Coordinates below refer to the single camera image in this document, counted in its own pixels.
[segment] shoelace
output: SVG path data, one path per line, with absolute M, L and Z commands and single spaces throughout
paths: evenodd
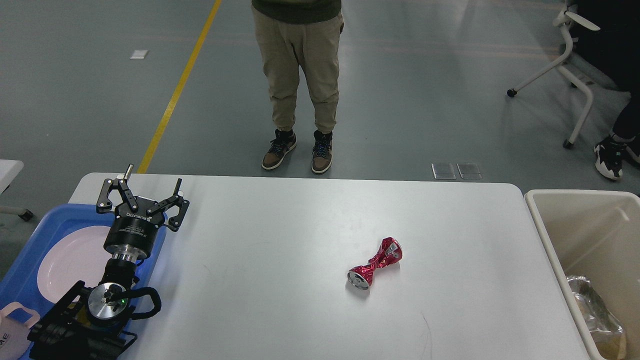
M 615 147 L 607 148 L 606 146 L 601 146 L 601 148 L 604 150 L 603 157 L 608 163 L 614 166 L 622 163 L 622 152 L 620 149 L 616 149 Z
M 320 158 L 328 158 L 329 154 L 329 141 L 318 140 L 316 146 L 314 146 L 314 156 Z
M 272 152 L 273 154 L 281 154 L 284 152 L 286 147 L 287 142 L 285 140 L 275 138 L 271 141 L 271 148 L 269 149 L 269 152 Z

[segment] brown sneaker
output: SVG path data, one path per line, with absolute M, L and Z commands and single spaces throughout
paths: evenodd
M 276 129 L 276 138 L 271 141 L 271 147 L 262 159 L 262 167 L 265 170 L 279 167 L 284 156 L 295 147 L 296 134 L 293 133 L 293 130 L 280 131 Z
M 311 171 L 316 174 L 322 174 L 329 169 L 333 159 L 333 133 L 322 134 L 316 130 L 314 138 L 316 138 L 316 144 L 314 145 L 314 155 L 311 161 Z

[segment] beige bin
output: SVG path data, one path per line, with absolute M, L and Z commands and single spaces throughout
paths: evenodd
M 627 192 L 531 190 L 525 200 L 590 357 L 603 359 L 567 275 L 591 279 L 627 332 L 625 359 L 640 359 L 640 198 Z

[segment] yellow floor line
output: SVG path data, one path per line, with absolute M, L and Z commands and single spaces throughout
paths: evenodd
M 156 128 L 156 133 L 154 134 L 153 139 L 151 139 L 151 143 L 149 144 L 149 147 L 147 147 L 147 152 L 145 153 L 144 158 L 142 158 L 142 162 L 140 163 L 140 167 L 138 168 L 139 174 L 145 174 L 147 172 L 147 169 L 149 168 L 151 159 L 154 157 L 158 144 L 160 143 L 160 139 L 162 139 L 162 135 L 164 134 L 164 130 L 166 129 L 166 126 L 169 123 L 169 120 L 171 119 L 171 115 L 173 115 L 173 109 L 175 109 L 175 105 L 178 103 L 178 100 L 180 99 L 180 95 L 182 94 L 184 85 L 187 83 L 187 80 L 189 79 L 189 75 L 191 74 L 193 65 L 195 64 L 196 59 L 198 58 L 198 54 L 200 53 L 202 44 L 204 43 L 204 40 L 207 37 L 209 28 L 211 28 L 211 23 L 213 22 L 213 19 L 216 17 L 216 13 L 218 12 L 218 8 L 220 7 L 221 2 L 222 0 L 216 0 L 216 3 L 213 4 L 213 8 L 211 9 L 211 13 L 209 13 L 207 22 L 204 24 L 204 28 L 202 28 L 202 32 L 200 32 L 200 36 L 198 37 L 196 46 L 194 46 L 193 51 L 191 52 L 191 57 L 187 62 L 187 66 L 184 68 L 184 71 L 182 72 L 182 76 L 180 77 L 180 81 L 178 81 L 178 85 L 175 87 L 175 90 L 173 91 L 171 100 L 169 101 L 169 104 L 166 106 L 164 115 L 162 116 L 162 120 L 160 120 L 160 124 L 158 124 L 158 127 Z

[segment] khaki pants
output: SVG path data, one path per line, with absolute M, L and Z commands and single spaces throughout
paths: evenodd
M 302 68 L 316 112 L 316 127 L 326 134 L 335 127 L 338 106 L 338 43 L 342 14 L 313 24 L 287 24 L 253 9 L 255 37 L 269 81 L 273 122 L 289 131 L 296 122 L 296 98 Z

